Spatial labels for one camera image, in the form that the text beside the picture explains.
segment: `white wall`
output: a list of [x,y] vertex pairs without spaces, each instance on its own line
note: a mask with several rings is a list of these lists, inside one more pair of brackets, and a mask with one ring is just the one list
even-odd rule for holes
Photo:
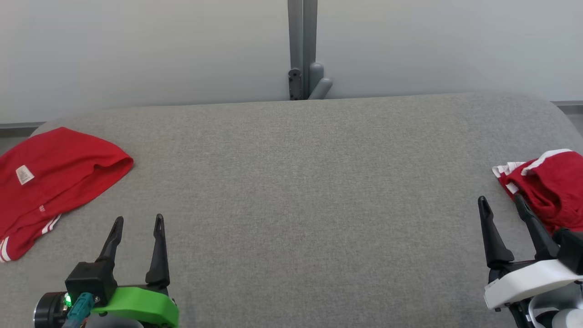
[[328,97],[513,90],[583,100],[581,0],[319,0]]
[[287,99],[287,2],[2,0],[0,124]]

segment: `clothing tag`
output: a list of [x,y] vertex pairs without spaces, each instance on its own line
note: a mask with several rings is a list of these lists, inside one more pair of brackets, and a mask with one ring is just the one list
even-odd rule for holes
[[34,178],[33,174],[30,173],[30,170],[26,167],[26,165],[16,169],[16,176],[18,177],[18,181],[20,181],[20,185],[23,185]]

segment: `white plastic part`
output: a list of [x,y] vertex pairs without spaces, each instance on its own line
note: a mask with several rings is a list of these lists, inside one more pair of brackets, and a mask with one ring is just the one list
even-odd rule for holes
[[583,275],[573,273],[558,260],[539,261],[489,283],[484,300],[489,309],[502,308],[505,303],[518,302],[576,280],[583,280]]
[[568,309],[557,313],[553,318],[553,328],[581,328],[583,327],[583,310]]

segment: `folded red clothing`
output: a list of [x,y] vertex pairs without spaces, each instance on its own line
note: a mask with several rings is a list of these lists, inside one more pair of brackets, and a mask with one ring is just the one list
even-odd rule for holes
[[0,262],[22,257],[61,213],[93,200],[134,160],[116,145],[61,127],[0,157]]
[[520,193],[550,233],[561,227],[583,231],[583,156],[570,150],[545,152],[528,162],[492,168],[514,199]]

